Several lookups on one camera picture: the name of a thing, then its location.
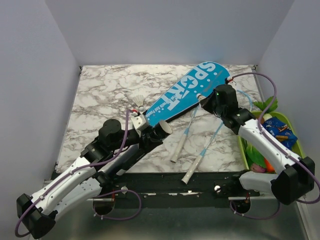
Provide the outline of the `black shuttlecock tube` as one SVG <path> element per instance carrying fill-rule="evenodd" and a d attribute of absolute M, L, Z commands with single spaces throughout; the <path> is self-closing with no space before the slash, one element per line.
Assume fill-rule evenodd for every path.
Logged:
<path fill-rule="evenodd" d="M 160 120 L 155 126 L 152 127 L 160 127 L 160 129 L 165 132 L 163 143 L 164 140 L 173 133 L 173 129 L 165 120 Z M 139 142 L 131 145 L 120 157 L 113 161 L 113 164 L 108 169 L 103 170 L 108 178 L 113 179 L 123 175 L 145 156 L 139 150 Z"/>

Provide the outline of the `white feather shuttlecock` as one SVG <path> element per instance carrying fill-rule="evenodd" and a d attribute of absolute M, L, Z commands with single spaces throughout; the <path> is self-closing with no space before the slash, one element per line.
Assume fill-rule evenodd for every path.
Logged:
<path fill-rule="evenodd" d="M 136 95 L 132 98 L 132 101 L 133 103 L 137 106 L 137 109 L 139 111 L 143 111 L 145 109 L 144 107 L 144 96 L 139 94 L 139 95 Z"/>

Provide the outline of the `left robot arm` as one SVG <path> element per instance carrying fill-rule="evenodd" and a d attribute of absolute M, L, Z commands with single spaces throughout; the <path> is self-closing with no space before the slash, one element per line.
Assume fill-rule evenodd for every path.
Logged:
<path fill-rule="evenodd" d="M 122 129 L 118 120 L 108 119 L 67 170 L 41 190 L 17 198 L 18 223 L 24 224 L 28 235 L 40 239 L 69 207 L 96 196 L 107 197 L 115 179 L 173 132 L 164 120 L 151 126 L 139 115 L 132 122 L 132 129 Z"/>

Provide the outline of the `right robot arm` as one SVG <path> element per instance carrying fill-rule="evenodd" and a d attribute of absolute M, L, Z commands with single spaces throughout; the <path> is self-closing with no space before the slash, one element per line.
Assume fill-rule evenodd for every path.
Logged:
<path fill-rule="evenodd" d="M 247 190 L 267 192 L 280 203 L 290 205 L 320 185 L 315 177 L 314 161 L 286 148 L 249 110 L 239 107 L 236 90 L 231 85 L 219 85 L 209 96 L 197 94 L 196 97 L 205 111 L 220 118 L 227 128 L 252 144 L 275 170 L 274 174 L 242 173 L 230 183 L 234 195 L 241 196 Z"/>

